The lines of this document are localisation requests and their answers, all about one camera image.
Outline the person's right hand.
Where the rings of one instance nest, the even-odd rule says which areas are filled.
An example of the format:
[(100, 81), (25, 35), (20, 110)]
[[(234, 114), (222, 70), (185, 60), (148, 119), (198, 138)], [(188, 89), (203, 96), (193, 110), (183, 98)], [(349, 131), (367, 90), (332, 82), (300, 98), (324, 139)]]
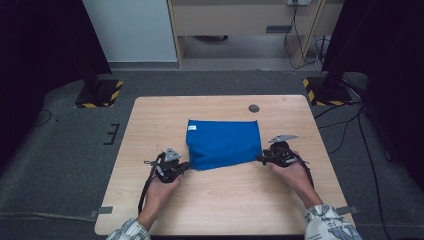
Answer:
[(292, 163), (288, 167), (268, 163), (268, 167), (294, 190), (301, 200), (304, 200), (307, 193), (312, 190), (307, 173), (299, 162)]

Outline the black curtain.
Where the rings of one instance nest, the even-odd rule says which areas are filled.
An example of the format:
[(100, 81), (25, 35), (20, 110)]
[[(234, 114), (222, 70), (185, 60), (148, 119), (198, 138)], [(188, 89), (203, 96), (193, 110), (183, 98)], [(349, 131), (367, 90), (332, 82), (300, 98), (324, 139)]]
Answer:
[(46, 94), (82, 78), (74, 52), (95, 74), (110, 71), (83, 0), (0, 0), (0, 170)]
[(368, 77), (365, 103), (389, 158), (424, 191), (424, 0), (345, 0), (324, 70)]

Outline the light wooden desk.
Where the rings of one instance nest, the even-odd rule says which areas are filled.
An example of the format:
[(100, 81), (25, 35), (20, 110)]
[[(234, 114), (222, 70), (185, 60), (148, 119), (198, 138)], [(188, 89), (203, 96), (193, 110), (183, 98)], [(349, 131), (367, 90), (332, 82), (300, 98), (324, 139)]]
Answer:
[(177, 57), (188, 36), (284, 34), (294, 64), (306, 63), (314, 38), (329, 36), (345, 0), (312, 0), (287, 6), (287, 0), (167, 0)]

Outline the black stand with striped base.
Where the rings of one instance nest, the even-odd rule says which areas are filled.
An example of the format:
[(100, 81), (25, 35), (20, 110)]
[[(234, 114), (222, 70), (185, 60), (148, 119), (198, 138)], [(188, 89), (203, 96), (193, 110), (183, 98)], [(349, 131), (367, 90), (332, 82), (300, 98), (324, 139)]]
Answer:
[(76, 108), (111, 107), (123, 86), (118, 79), (99, 79), (91, 70), (82, 72), (84, 86), (75, 100)]
[(340, 72), (328, 72), (324, 76), (309, 76), (302, 83), (313, 106), (352, 104), (352, 97), (343, 84)]

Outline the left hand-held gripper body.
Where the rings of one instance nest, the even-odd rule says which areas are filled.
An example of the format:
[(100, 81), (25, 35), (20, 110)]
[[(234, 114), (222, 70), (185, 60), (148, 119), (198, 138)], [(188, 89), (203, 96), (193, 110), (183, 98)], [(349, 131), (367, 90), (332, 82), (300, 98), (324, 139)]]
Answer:
[(168, 147), (160, 153), (154, 161), (145, 161), (152, 166), (147, 181), (157, 177), (163, 183), (172, 183), (178, 176), (184, 173), (184, 164), (179, 162), (181, 155)]

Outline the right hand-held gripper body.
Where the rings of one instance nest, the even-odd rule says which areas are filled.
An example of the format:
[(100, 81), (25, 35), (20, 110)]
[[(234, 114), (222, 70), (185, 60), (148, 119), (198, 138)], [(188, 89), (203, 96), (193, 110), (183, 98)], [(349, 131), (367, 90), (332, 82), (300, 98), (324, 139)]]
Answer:
[(297, 161), (295, 153), (290, 149), (287, 141), (297, 138), (297, 135), (277, 135), (269, 140), (270, 147), (263, 150), (262, 163), (274, 163), (280, 167), (288, 167)]

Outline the blue towel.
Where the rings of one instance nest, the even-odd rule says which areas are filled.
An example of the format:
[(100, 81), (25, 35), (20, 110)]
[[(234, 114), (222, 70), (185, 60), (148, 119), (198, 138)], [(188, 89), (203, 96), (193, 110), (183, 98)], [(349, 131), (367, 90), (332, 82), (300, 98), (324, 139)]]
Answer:
[(211, 170), (254, 161), (262, 152), (256, 121), (188, 121), (191, 168)]

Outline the black floor tape mark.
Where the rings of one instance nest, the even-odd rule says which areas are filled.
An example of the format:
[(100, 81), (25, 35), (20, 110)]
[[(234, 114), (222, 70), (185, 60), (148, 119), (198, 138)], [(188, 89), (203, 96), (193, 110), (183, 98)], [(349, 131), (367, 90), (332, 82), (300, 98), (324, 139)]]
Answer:
[(111, 129), (107, 132), (107, 135), (109, 136), (109, 140), (104, 142), (104, 145), (113, 145), (117, 134), (119, 132), (120, 129), (120, 124), (119, 123), (112, 123), (111, 124)]

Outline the person's left hand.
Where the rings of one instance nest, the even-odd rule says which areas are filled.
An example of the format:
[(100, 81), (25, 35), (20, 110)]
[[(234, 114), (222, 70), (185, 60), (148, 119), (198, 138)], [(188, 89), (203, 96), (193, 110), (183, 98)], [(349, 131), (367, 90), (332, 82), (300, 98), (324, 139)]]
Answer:
[(157, 214), (177, 189), (181, 179), (182, 177), (179, 176), (172, 183), (163, 183), (158, 178), (154, 178), (147, 190), (143, 211)]

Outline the grey tape strip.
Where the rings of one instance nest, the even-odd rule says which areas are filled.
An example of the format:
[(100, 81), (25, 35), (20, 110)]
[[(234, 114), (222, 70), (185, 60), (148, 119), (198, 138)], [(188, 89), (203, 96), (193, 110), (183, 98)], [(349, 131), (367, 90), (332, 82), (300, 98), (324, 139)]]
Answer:
[(99, 207), (97, 210), (91, 210), (89, 217), (91, 219), (96, 219), (101, 214), (111, 214), (113, 211), (112, 206)]
[(360, 212), (359, 208), (357, 206), (344, 206), (344, 207), (338, 207), (336, 209), (337, 213), (339, 215), (346, 215), (346, 214), (357, 214)]

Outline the white panel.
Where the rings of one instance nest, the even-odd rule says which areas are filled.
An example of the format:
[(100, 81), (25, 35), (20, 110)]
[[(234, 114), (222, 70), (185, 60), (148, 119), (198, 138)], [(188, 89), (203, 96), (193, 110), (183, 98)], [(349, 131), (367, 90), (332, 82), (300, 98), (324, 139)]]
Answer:
[(177, 62), (167, 0), (83, 0), (106, 59)]

